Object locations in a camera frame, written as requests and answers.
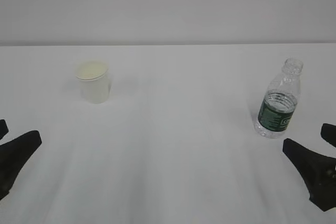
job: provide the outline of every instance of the paper cup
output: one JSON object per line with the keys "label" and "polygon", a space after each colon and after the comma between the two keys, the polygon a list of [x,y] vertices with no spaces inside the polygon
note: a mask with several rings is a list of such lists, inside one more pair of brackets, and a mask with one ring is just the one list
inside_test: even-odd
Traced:
{"label": "paper cup", "polygon": [[91,103],[102,103],[109,97],[109,78],[107,64],[87,61],[79,65],[76,77],[80,81],[82,96]]}

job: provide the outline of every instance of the white wall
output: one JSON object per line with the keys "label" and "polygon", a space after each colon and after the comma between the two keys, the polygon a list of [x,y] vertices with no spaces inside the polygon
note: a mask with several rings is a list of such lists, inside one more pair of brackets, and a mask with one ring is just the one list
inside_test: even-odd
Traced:
{"label": "white wall", "polygon": [[336,0],[0,0],[0,44],[336,41]]}

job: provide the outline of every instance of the bottle label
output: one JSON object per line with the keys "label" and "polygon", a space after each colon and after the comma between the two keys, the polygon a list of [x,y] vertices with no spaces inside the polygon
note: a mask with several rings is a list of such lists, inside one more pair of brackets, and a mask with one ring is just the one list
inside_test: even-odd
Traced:
{"label": "bottle label", "polygon": [[278,112],[272,109],[272,107],[267,105],[265,100],[263,100],[258,115],[258,121],[264,128],[268,129],[269,131],[281,132],[287,129],[293,113],[294,111],[290,113]]}

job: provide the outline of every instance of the white tabletop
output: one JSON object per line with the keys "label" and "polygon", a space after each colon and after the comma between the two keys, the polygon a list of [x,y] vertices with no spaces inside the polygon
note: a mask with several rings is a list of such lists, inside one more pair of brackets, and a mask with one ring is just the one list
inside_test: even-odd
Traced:
{"label": "white tabletop", "polygon": [[[284,137],[251,115],[284,60],[304,62]],[[89,104],[75,67],[109,64],[110,99]],[[323,155],[336,124],[336,44],[0,47],[5,143],[42,146],[0,202],[1,224],[334,224],[282,153],[289,137]]]}

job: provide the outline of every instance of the water bottle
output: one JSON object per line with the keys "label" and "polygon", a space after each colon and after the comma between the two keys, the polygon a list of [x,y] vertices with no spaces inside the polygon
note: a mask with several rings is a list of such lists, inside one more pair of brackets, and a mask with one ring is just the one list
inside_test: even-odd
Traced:
{"label": "water bottle", "polygon": [[269,84],[254,123],[260,135],[278,138],[285,133],[300,97],[302,67],[300,60],[287,59],[282,73]]}

